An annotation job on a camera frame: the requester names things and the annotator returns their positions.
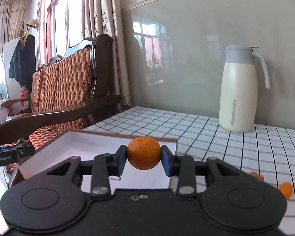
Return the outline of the orange tangerine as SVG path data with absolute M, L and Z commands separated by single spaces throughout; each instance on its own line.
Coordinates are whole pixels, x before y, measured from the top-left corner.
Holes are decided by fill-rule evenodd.
M 279 191 L 284 195 L 284 197 L 288 200 L 288 199 L 291 197 L 292 193 L 293 193 L 293 186 L 292 186 L 292 184 L 289 183 L 289 182 L 284 182 L 284 183 L 282 183 L 282 184 L 279 186 L 278 190 L 279 190 Z
M 161 146 L 159 142 L 152 137 L 137 137 L 130 141 L 127 146 L 127 159 L 136 169 L 152 169 L 160 162 Z

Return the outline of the white cardboard box tray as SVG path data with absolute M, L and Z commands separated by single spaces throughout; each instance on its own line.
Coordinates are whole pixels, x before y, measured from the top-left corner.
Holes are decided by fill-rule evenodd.
M 115 153 L 119 146 L 123 144 L 127 146 L 134 138 L 130 135 L 68 129 L 39 147 L 35 155 L 19 162 L 9 185 L 13 186 L 26 180 L 71 156 L 80 156 L 82 161 L 87 161 L 93 160 L 96 155 Z M 166 189 L 170 184 L 171 178 L 165 175 L 161 163 L 155 168 L 141 171 L 127 162 L 120 180 L 117 177 L 110 177 L 112 191 L 116 188 Z

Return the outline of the shrivelled orange fruit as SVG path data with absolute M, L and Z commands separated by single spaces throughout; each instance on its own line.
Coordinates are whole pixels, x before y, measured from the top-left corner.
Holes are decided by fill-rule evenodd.
M 256 178 L 257 180 L 259 180 L 260 182 L 264 182 L 264 177 L 263 177 L 263 175 L 261 175 L 261 174 L 259 174 L 259 173 L 256 173 L 255 171 L 250 172 L 250 175 L 251 175 L 253 178 Z

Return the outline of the wooden wicker sofa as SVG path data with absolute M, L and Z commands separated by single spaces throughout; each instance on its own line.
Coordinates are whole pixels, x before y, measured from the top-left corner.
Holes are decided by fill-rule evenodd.
M 32 76 L 30 107 L 0 123 L 0 146 L 29 140 L 38 149 L 67 129 L 108 118 L 121 97 L 110 93 L 108 42 L 86 38 Z

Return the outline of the cream thermos jug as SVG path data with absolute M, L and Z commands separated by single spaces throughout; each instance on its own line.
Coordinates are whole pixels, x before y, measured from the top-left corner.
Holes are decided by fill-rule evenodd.
M 254 126 L 258 82 L 255 59 L 261 63 L 265 88 L 270 89 L 270 78 L 264 58 L 254 52 L 254 46 L 228 45 L 222 53 L 225 64 L 222 74 L 219 103 L 219 124 L 226 130 L 245 133 Z

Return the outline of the black hanging jacket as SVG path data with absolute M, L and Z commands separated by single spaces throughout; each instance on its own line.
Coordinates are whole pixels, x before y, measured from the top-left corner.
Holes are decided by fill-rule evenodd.
M 36 72 L 35 42 L 35 37 L 31 34 L 21 37 L 9 66 L 9 78 L 14 78 L 21 87 L 26 86 L 29 94 L 32 92 L 32 76 Z

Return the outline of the checkered white tablecloth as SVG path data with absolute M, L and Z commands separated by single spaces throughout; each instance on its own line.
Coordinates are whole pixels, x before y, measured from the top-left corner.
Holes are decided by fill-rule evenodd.
M 293 193 L 280 224 L 287 235 L 295 235 L 295 129 L 256 124 L 247 133 L 223 129 L 218 119 L 197 114 L 133 107 L 87 128 L 89 131 L 123 135 L 174 138 L 177 152 L 195 160 L 217 157 L 279 187 L 289 182 Z

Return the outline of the straw hat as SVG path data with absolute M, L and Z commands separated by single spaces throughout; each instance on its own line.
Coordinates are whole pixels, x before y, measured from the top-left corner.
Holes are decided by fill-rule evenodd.
M 25 24 L 27 27 L 30 28 L 36 28 L 36 20 L 35 19 L 29 19 L 28 22 Z

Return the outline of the far beige curtain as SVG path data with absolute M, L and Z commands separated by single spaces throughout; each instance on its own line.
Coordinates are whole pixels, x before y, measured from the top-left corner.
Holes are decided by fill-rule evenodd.
M 0 55 L 4 60 L 4 44 L 21 36 L 31 0 L 0 0 Z

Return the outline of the beige curtain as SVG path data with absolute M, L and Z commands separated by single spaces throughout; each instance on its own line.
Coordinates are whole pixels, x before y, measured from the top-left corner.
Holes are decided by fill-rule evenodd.
M 21 36 L 31 0 L 0 0 L 0 55 L 4 60 L 4 44 Z
M 120 109 L 132 106 L 120 0 L 82 0 L 82 36 L 108 42 L 110 93 L 121 97 Z

